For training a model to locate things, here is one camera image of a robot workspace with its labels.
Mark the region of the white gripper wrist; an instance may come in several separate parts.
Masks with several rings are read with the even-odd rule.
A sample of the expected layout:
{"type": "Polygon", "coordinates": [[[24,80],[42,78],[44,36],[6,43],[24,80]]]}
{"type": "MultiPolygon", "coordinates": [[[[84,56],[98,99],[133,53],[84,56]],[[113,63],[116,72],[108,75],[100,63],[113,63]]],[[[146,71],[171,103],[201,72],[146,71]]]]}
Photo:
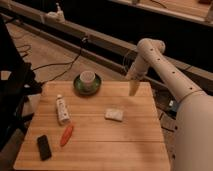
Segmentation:
{"type": "Polygon", "coordinates": [[[140,86],[140,80],[144,78],[147,72],[148,63],[143,58],[137,57],[126,74],[126,79],[131,80],[129,82],[130,96],[134,96],[136,94],[140,86]]]}

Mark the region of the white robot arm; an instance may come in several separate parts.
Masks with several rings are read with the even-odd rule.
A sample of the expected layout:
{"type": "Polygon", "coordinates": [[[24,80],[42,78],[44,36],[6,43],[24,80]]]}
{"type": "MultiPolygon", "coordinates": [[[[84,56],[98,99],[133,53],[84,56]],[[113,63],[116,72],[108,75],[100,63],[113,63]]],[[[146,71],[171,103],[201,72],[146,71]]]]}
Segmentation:
{"type": "Polygon", "coordinates": [[[172,171],[213,171],[213,96],[189,79],[164,56],[165,43],[143,38],[137,56],[127,72],[129,95],[152,67],[179,103],[174,133],[172,171]]]}

